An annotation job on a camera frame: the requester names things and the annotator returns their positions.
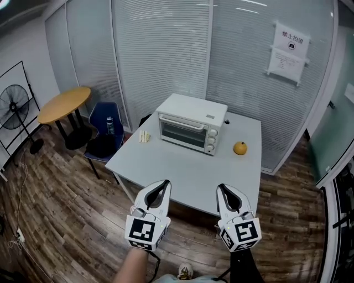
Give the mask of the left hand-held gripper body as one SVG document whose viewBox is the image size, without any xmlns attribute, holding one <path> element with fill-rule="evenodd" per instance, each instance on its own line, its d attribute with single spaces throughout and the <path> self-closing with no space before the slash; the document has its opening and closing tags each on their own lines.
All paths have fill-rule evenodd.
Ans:
<svg viewBox="0 0 354 283">
<path fill-rule="evenodd" d="M 171 219 L 161 209 L 132 206 L 126 219 L 126 241 L 131 247 L 156 251 L 170 223 Z"/>
</svg>

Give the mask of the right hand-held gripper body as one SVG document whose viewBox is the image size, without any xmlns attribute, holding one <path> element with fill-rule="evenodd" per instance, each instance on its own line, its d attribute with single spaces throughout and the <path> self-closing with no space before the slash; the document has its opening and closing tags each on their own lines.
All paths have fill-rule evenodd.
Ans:
<svg viewBox="0 0 354 283">
<path fill-rule="evenodd" d="M 219 236 L 230 253 L 250 249 L 261 239 L 259 218 L 252 211 L 243 212 L 229 220 L 219 220 Z"/>
</svg>

